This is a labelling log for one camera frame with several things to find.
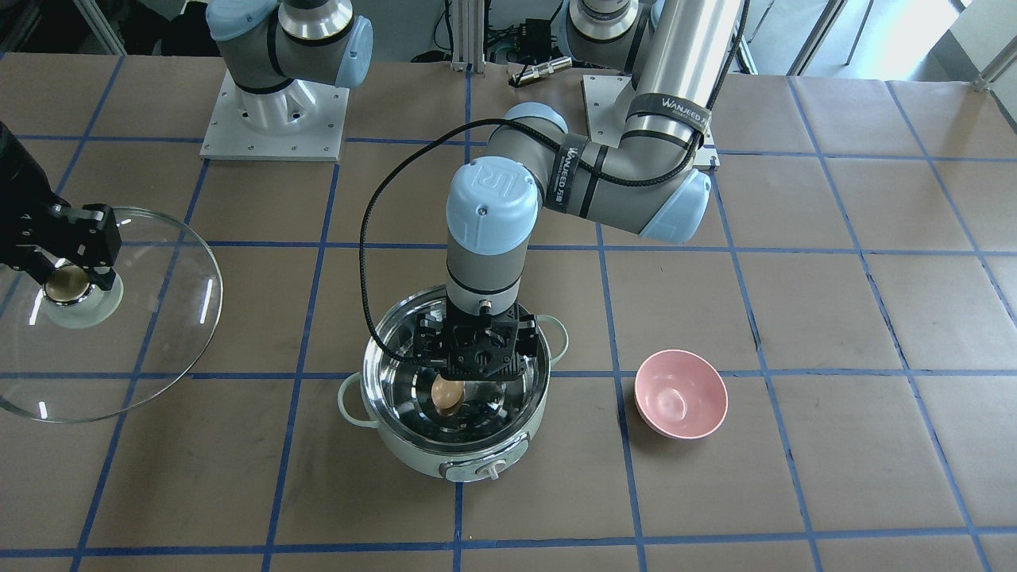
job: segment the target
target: ur robot arm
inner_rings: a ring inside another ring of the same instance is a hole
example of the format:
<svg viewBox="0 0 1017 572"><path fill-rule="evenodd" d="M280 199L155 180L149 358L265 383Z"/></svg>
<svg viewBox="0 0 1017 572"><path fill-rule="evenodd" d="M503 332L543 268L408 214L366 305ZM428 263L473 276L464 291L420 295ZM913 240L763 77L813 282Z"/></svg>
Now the ur robot arm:
<svg viewBox="0 0 1017 572"><path fill-rule="evenodd" d="M565 1L559 38L573 55L633 74L615 103L620 141L592 142L551 108L525 103L505 119L527 128L499 126L485 155L456 173L446 316L418 317L410 357L443 360L446 380L511 380L534 355L535 320L517 297L541 207L672 243L692 237L707 207L710 180L686 166L730 65L740 2Z"/></svg>
<svg viewBox="0 0 1017 572"><path fill-rule="evenodd" d="M350 0L213 0L205 18L229 72L201 155L336 161L348 89L370 67L370 20Z"/></svg>

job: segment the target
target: power cord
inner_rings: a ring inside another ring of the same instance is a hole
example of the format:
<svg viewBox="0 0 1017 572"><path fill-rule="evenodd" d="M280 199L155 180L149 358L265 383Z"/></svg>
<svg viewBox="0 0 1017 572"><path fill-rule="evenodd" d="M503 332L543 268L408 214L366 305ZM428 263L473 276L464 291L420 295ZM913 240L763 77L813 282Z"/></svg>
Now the power cord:
<svg viewBox="0 0 1017 572"><path fill-rule="evenodd" d="M734 37L734 40L731 43L730 50L728 50L727 58L724 60L724 67L721 68L721 73L719 77L717 77L717 81L714 83L713 91L710 93L709 100L707 100L707 105L706 105L707 109L711 110L713 109L714 104L717 102L717 97L720 94L720 89L724 84L724 78L727 75L727 70L730 69L731 64L734 63L734 58L736 56L738 45L741 43L741 38L744 35L745 24L749 20L749 3L750 0L744 0L742 3L741 18L738 23L738 31ZM445 0L445 5L446 6L448 5L448 0ZM371 195L370 201L367 202L367 208L364 210L364 217L360 223L360 240L357 243L357 255L360 267L360 300L363 305L364 321L367 323L367 331L370 333L371 339L374 340L374 343L377 344L377 346L381 349L381 352L384 353L385 356L387 356L391 359L404 363L409 363L411 365L421 365L421 366L438 366L444 364L444 362L440 359L428 359L423 357L401 355L392 348L390 348L388 345L384 342L384 340L381 339L381 336L378 335L377 328L374 325L374 320L371 318L370 304L368 303L368 298L367 298L367 272L366 272L367 251L365 248L365 243L367 241L367 224L370 222L371 212L374 210L374 206L377 204L378 198L381 196L381 193L388 186L388 184L392 183L392 181L395 180L396 177L399 176L399 174L402 173L404 169L409 167L414 161L420 159L424 155L437 149L443 142L447 141L448 139L455 137L460 133L469 131L470 129L474 129L477 127L486 127L489 125L497 125L500 127L510 127L512 129L516 129L555 153L559 153L561 150L560 144L555 142L554 139L534 129L533 127L526 125L525 123L520 123L519 121L513 121L510 119L480 119L478 121L471 121L469 123L456 127L455 129L441 135L437 139L417 150L417 152L415 152L413 155L403 160L403 162L400 163L395 169L393 169L393 171L388 173L388 175L384 178L384 180L381 181L381 184L379 184L377 189L374 190L374 194ZM598 176L602 180L620 186L630 186L630 187L654 186L674 178L674 176L676 176L678 173L680 173L685 169L685 167L689 165L689 162L692 161L693 156L696 154L695 150L699 148L699 144L702 140L702 137L703 137L702 133L697 132L693 136L693 140L691 141L689 150L685 153L685 156L681 160L681 162L678 163L678 165L674 169L671 169L667 173L664 173L663 175L654 177L652 179L632 180L632 179L623 179L621 177L615 177L613 175L601 172L599 169L597 169L593 165L590 165L589 163L583 160L580 160L579 165L580 168Z"/></svg>

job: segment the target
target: brown egg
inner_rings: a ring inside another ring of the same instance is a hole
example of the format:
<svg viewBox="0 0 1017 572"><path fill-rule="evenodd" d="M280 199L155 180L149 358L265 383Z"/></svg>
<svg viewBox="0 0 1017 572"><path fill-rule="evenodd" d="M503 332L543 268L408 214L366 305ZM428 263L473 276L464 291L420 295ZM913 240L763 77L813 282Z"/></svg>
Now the brown egg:
<svg viewBox="0 0 1017 572"><path fill-rule="evenodd" d="M447 417L459 411L465 393L466 382L450 382L438 376L434 379L434 385L431 386L431 401L434 402L434 408L437 409L438 414Z"/></svg>

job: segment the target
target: black cable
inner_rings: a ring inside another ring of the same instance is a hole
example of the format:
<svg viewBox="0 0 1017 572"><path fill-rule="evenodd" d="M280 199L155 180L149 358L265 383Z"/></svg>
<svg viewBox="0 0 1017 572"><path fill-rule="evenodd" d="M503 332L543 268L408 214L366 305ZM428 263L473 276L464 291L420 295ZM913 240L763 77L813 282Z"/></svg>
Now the black cable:
<svg viewBox="0 0 1017 572"><path fill-rule="evenodd" d="M437 46L437 48L439 50L444 50L444 51L451 53L452 52L452 46L451 46L452 45L452 35L451 35L451 33L450 33L450 36L448 36L448 44L450 44L448 48L445 48L441 44L438 44L438 26L441 25L441 19L444 18L444 17L447 17L447 15L448 15L448 2L445 2L444 5L445 5L444 11L441 12L440 14L438 14L438 19L434 20L434 28L431 31L431 40L434 42L434 45Z"/></svg>
<svg viewBox="0 0 1017 572"><path fill-rule="evenodd" d="M445 3L445 30L448 31L448 52L455 54L456 41L453 40L452 38L452 3L450 0L444 0L444 3Z"/></svg>
<svg viewBox="0 0 1017 572"><path fill-rule="evenodd" d="M563 5L564 5L564 2L558 2L558 7L554 8L554 13L551 14L551 17L547 18L547 21L554 21L554 18L557 17L558 12L561 11L561 6L563 6Z"/></svg>
<svg viewBox="0 0 1017 572"><path fill-rule="evenodd" d="M707 101L706 105L707 109L713 109L713 105L716 103L717 97L720 94L720 89L724 84L724 78L727 75L727 70L730 69L731 64L734 62L734 57L736 55L738 45L741 43L741 38L744 36L745 24L749 20L749 2L750 0L744 0L744 2L742 3L741 18L740 22L738 23L738 31L734 37L734 40L732 41L731 49L728 51L727 58L724 60L724 67L721 68L720 75L717 77L717 81L714 83L713 91L710 93L710 98ZM448 0L445 0L445 5L446 6L448 5ZM379 336L377 333L377 329L374 326L374 320L371 319L370 304L368 303L367 299L367 272L366 272L367 265L366 265L365 243L367 241L367 223L370 222L371 212L374 210L374 206L375 204L377 204L377 201L381 196L381 193L384 191L385 187L387 187L388 184L392 183L392 181L395 180L395 178L399 176L399 174L402 173L403 170L406 169L408 166L410 166L410 164L412 164L414 161L420 159L427 153L430 153L431 151L437 149L438 147L441 146L441 144L445 142L446 140L451 139L452 137L455 137L460 133L463 133L465 131L468 131L476 127L484 127L488 125L510 127L522 132L523 134L529 136L530 138L536 140L537 142L543 145L544 147L550 149L555 153L559 153L561 150L560 144L556 142L554 139L548 137L547 135L541 133L540 131L534 129L533 127L530 127L525 123L520 123L519 121L513 121L508 119L481 119L478 121L471 121L469 123L466 123L465 125L456 127L455 129L441 135L437 139L417 150L416 153L403 160L403 162L400 163L395 169L393 169L393 171L388 173L388 176L386 176L384 180L381 181L381 184L379 184L377 189L374 190L374 194L371 195L370 201L367 202L367 208L364 210L364 217L360 223L360 240L357 243L357 255L360 267L360 300L361 303L363 304L364 321L367 323L367 331L370 333L371 339L374 340L374 343L378 345L382 353L384 353L391 359L410 363L413 365L444 364L444 362L440 359L427 359L422 357L400 355L392 348L390 348L387 344L385 344L384 340L381 339L381 336ZM602 173L598 169L596 169L596 167L582 160L580 160L579 165L586 171L596 174L597 176L600 177L600 179L613 184L621 186L632 186L632 187L654 186L661 184L671 178L674 178L675 175L677 175L678 173L680 173L685 169L685 166L687 166L689 162L692 161L693 156L696 154L695 150L699 147L699 141L702 139L702 136L703 136L702 133L696 132L693 135L692 141L690 141L689 152L685 153L684 159L682 159L681 162L674 169L668 171L667 173L664 173L663 175L654 177L652 179L646 179L646 180L622 179L620 177L615 177L613 175Z"/></svg>

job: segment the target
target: light blue joint cap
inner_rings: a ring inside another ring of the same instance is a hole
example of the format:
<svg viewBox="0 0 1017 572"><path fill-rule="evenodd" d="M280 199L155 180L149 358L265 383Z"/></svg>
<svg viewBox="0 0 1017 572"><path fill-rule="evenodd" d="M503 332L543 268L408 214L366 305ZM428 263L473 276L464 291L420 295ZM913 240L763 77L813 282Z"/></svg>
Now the light blue joint cap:
<svg viewBox="0 0 1017 572"><path fill-rule="evenodd" d="M367 77L371 67L371 55L374 53L374 26L371 20L357 16L353 22L353 32L346 43L343 61L339 64L336 74L337 88L357 88Z"/></svg>
<svg viewBox="0 0 1017 572"><path fill-rule="evenodd" d="M710 177L693 169L639 235L671 244L692 238L706 213L710 187Z"/></svg>
<svg viewBox="0 0 1017 572"><path fill-rule="evenodd" d="M539 211L540 190L530 171L512 159L486 156L456 171L445 220L464 248L493 256L529 238Z"/></svg>
<svg viewBox="0 0 1017 572"><path fill-rule="evenodd" d="M558 129L561 129L562 133L569 132L569 124L565 123L564 117L561 117L558 112L551 109L548 105L538 102L517 104L505 113L504 118L522 119L524 117L539 117L540 119L546 119L557 125Z"/></svg>
<svg viewBox="0 0 1017 572"><path fill-rule="evenodd" d="M657 0L650 9L650 23L656 28L660 24L660 14L664 12L664 0Z"/></svg>
<svg viewBox="0 0 1017 572"><path fill-rule="evenodd" d="M561 11L558 12L558 50L561 50L561 55L575 58L569 49L569 0L561 0Z"/></svg>
<svg viewBox="0 0 1017 572"><path fill-rule="evenodd" d="M204 19L212 39L227 42L254 30L277 6L276 0L213 0Z"/></svg>

